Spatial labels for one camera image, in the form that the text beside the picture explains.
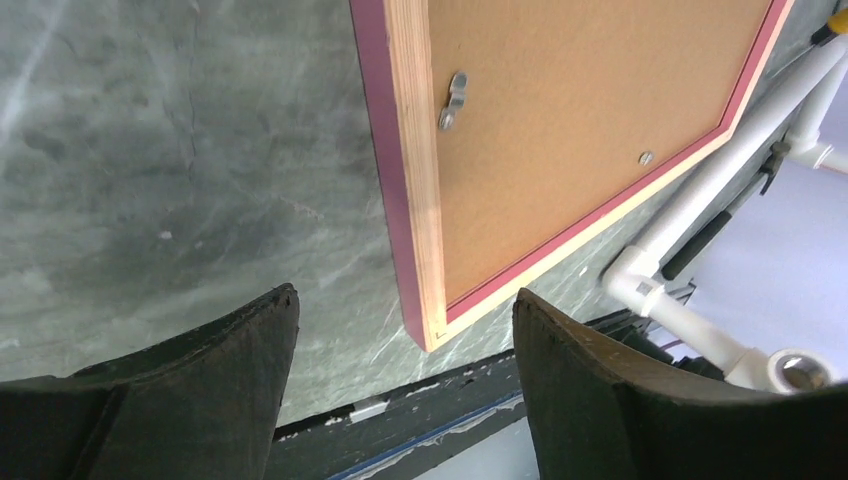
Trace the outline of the orange handled screwdriver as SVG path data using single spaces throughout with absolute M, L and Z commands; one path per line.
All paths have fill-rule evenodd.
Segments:
M 848 29 L 848 10 L 843 9 L 831 15 L 826 23 L 810 37 L 812 46 L 824 46 L 840 35 L 846 35 Z

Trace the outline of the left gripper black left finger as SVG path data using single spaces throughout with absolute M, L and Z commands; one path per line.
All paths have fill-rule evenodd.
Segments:
M 5 479 L 259 479 L 298 336 L 282 284 L 237 310 L 67 377 L 1 385 Z

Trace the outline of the pink picture frame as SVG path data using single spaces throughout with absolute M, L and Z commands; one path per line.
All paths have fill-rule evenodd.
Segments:
M 403 322 L 431 352 L 726 143 L 791 3 L 350 8 Z

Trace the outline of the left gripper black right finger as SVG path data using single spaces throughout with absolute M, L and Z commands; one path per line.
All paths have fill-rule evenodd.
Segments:
M 646 356 L 530 290 L 513 342 L 544 479 L 843 479 L 847 388 L 737 387 Z

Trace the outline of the metal frame turn clip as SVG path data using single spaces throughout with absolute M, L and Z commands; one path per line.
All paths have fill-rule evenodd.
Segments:
M 465 106 L 467 99 L 468 75 L 463 71 L 456 72 L 449 84 L 448 98 L 440 112 L 438 128 L 442 131 L 453 127 L 457 114 Z

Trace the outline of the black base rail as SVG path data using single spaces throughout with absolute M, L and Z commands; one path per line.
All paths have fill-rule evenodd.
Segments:
M 523 419 L 513 349 L 276 429 L 267 479 L 411 479 Z

